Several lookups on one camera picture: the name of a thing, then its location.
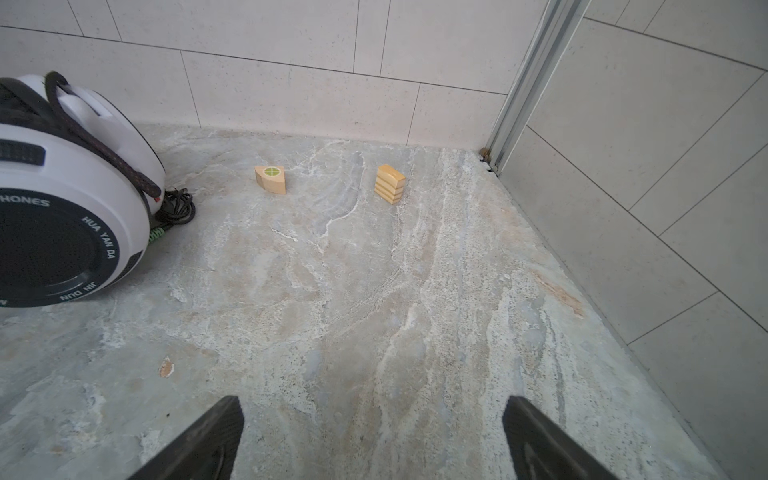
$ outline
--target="white tile wall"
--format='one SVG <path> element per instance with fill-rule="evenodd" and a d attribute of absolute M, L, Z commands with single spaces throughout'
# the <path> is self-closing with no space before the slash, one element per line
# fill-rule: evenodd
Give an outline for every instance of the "white tile wall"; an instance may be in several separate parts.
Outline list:
<path fill-rule="evenodd" d="M 545 5 L 392 0 L 382 75 L 507 94 Z"/>
<path fill-rule="evenodd" d="M 59 71 L 103 94 L 132 121 L 195 124 L 177 50 L 0 28 L 0 76 Z"/>
<path fill-rule="evenodd" d="M 629 208 L 761 73 L 585 19 L 530 124 Z"/>
<path fill-rule="evenodd" d="M 137 121 L 194 123 L 188 91 L 197 82 L 206 125 L 405 143 L 415 115 L 412 143 L 474 150 L 490 134 L 546 1 L 8 0 L 0 24 L 106 43 L 27 31 L 19 33 L 24 51 L 4 46 L 0 69 L 60 65 L 78 83 L 100 85 Z M 59 43 L 74 50 L 51 55 L 64 49 L 52 47 Z M 179 51 L 194 61 L 187 89 L 179 88 L 187 78 Z M 195 56 L 204 53 L 221 58 Z M 129 67 L 130 75 L 106 81 Z M 417 107 L 422 81 L 446 88 L 430 85 Z"/>
<path fill-rule="evenodd" d="M 661 236 L 768 329 L 768 147 Z"/>
<path fill-rule="evenodd" d="M 505 99 L 500 94 L 423 84 L 408 144 L 479 150 Z"/>
<path fill-rule="evenodd" d="M 646 33 L 768 68 L 765 0 L 666 0 Z"/>
<path fill-rule="evenodd" d="M 419 84 L 184 52 L 203 126 L 404 144 Z"/>
<path fill-rule="evenodd" d="M 380 75 L 389 0 L 359 0 L 355 73 Z"/>
<path fill-rule="evenodd" d="M 630 30 L 643 31 L 663 3 L 664 0 L 630 0 L 616 25 Z"/>
<path fill-rule="evenodd" d="M 352 71 L 357 0 L 112 0 L 124 41 Z"/>
<path fill-rule="evenodd" d="M 592 0 L 584 16 L 615 24 L 630 0 Z"/>
<path fill-rule="evenodd" d="M 766 143 L 768 75 L 763 75 L 630 211 L 662 234 Z"/>
<path fill-rule="evenodd" d="M 0 25 L 82 35 L 67 0 L 5 0 Z"/>
<path fill-rule="evenodd" d="M 120 40 L 107 0 L 69 0 L 86 37 Z"/>
<path fill-rule="evenodd" d="M 714 293 L 529 128 L 499 178 L 624 341 Z"/>
<path fill-rule="evenodd" d="M 716 293 L 630 345 L 733 480 L 768 472 L 766 344 Z"/>

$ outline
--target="wooden block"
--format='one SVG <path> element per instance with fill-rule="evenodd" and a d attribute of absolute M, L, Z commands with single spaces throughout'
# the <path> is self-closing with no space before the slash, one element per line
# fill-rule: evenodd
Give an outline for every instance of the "wooden block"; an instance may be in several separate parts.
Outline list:
<path fill-rule="evenodd" d="M 396 204 L 402 197 L 402 190 L 405 185 L 405 175 L 389 165 L 382 165 L 376 174 L 376 185 L 374 185 L 373 191 L 391 204 Z"/>
<path fill-rule="evenodd" d="M 397 195 L 397 194 L 401 194 L 401 193 L 402 193 L 402 191 L 403 191 L 403 189 L 405 188 L 405 187 L 400 187 L 400 188 L 398 188 L 397 190 L 395 190 L 394 188 L 392 188 L 392 185 L 390 185 L 390 184 L 387 184 L 387 183 L 385 183 L 385 182 L 382 182 L 382 181 L 381 181 L 380 179 L 378 179 L 378 178 L 376 179 L 376 187 L 379 187 L 379 188 L 381 188 L 381 189 L 382 189 L 382 190 L 384 190 L 385 192 L 389 192 L 389 194 L 390 194 L 390 195 Z"/>
<path fill-rule="evenodd" d="M 402 197 L 402 194 L 397 194 L 397 195 L 393 196 L 393 195 L 388 194 L 387 192 L 385 192 L 384 190 L 382 190 L 382 189 L 380 189 L 378 187 L 374 188 L 373 191 L 378 193 L 381 198 L 383 198 L 384 200 L 390 202 L 393 205 L 396 204 L 398 202 L 398 200 L 400 200 L 400 197 Z"/>
<path fill-rule="evenodd" d="M 256 167 L 256 183 L 273 194 L 286 194 L 286 174 L 282 167 Z"/>

